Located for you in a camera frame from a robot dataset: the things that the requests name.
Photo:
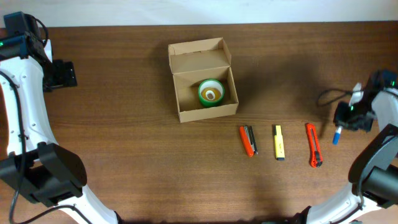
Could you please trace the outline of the yellow highlighter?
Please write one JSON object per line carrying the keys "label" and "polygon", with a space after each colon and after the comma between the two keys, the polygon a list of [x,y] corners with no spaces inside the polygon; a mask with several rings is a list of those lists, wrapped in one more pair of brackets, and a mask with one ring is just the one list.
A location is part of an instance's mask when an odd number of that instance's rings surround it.
{"label": "yellow highlighter", "polygon": [[274,126],[274,143],[275,143],[275,158],[278,161],[283,161],[285,159],[285,151],[284,151],[284,140],[282,135],[282,129],[280,125]]}

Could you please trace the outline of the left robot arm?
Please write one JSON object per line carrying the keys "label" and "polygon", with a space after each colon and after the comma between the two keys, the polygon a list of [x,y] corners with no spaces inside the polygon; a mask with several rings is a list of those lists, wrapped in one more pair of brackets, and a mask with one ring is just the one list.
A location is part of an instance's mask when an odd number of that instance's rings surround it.
{"label": "left robot arm", "polygon": [[121,223],[91,191],[82,160],[61,147],[50,127],[44,93],[77,84],[71,62],[55,60],[49,32],[23,12],[4,16],[1,90],[9,139],[1,180],[15,197],[61,210],[78,223]]}

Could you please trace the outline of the brown cardboard box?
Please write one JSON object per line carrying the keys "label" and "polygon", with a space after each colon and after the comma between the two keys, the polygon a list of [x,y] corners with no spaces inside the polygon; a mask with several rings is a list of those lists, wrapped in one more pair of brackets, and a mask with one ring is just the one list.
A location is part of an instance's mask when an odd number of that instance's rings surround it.
{"label": "brown cardboard box", "polygon": [[[181,123],[236,114],[239,100],[231,54],[222,37],[170,44],[168,51]],[[205,108],[198,96],[200,83],[207,79],[220,81],[225,90],[220,105],[211,108]]]}

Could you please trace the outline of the orange stapler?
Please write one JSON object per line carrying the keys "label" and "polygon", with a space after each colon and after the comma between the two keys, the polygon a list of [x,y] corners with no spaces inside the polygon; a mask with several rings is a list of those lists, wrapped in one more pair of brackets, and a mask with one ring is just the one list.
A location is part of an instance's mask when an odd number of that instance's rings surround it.
{"label": "orange stapler", "polygon": [[246,150],[246,154],[249,157],[252,157],[255,154],[258,154],[256,140],[254,137],[254,132],[253,132],[252,126],[240,126],[239,133],[241,136],[241,140],[243,142],[243,146]]}

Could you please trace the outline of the blue white marker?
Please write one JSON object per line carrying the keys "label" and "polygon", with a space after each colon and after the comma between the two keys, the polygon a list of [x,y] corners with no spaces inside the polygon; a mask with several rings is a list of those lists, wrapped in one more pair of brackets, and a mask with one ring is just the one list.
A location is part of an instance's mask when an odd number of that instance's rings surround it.
{"label": "blue white marker", "polygon": [[340,140],[340,136],[341,136],[342,129],[343,129],[342,126],[337,126],[337,127],[336,127],[336,130],[335,130],[335,133],[334,133],[334,136],[333,136],[333,141],[332,141],[332,143],[333,143],[334,145],[337,145],[337,144],[338,144],[338,142],[339,142],[339,140]]}

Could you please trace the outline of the orange utility knife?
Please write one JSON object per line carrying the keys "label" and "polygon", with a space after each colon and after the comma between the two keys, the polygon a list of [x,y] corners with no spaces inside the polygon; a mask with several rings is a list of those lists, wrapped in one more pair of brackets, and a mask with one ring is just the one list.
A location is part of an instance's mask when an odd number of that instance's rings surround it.
{"label": "orange utility knife", "polygon": [[305,128],[311,152],[309,163],[313,168],[320,167],[323,164],[323,157],[321,154],[315,125],[312,123],[306,123]]}

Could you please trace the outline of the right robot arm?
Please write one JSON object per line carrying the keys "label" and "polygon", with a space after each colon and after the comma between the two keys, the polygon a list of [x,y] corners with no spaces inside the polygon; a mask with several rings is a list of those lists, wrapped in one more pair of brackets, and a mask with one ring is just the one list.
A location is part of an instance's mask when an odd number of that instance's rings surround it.
{"label": "right robot arm", "polygon": [[397,74],[378,70],[365,86],[344,91],[349,102],[337,98],[333,122],[338,143],[341,130],[369,132],[377,121],[379,134],[353,162],[348,184],[326,202],[307,207],[289,223],[358,223],[366,213],[397,204]]}

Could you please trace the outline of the small yellow tape roll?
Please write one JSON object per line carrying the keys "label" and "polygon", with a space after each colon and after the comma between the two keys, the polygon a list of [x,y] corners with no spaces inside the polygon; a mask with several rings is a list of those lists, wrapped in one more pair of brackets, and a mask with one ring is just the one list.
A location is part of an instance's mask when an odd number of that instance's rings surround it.
{"label": "small yellow tape roll", "polygon": [[217,101],[222,97],[222,93],[217,88],[206,87],[201,91],[201,97],[205,101]]}

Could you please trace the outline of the green tape roll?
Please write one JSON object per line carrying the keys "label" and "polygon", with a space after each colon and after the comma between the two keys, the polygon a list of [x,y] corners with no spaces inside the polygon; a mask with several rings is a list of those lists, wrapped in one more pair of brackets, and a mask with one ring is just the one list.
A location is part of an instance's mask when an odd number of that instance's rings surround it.
{"label": "green tape roll", "polygon": [[[217,100],[217,101],[205,101],[202,97],[201,97],[201,91],[206,88],[206,87],[213,87],[213,88],[217,88],[219,89],[219,91],[222,93],[222,97]],[[200,103],[205,107],[205,108],[211,108],[211,107],[215,107],[220,105],[220,103],[222,102],[223,98],[224,98],[224,94],[225,94],[225,90],[224,90],[224,86],[221,84],[220,81],[215,80],[215,79],[207,79],[204,80],[203,82],[200,83],[199,87],[198,87],[198,96],[199,96],[199,100]]]}

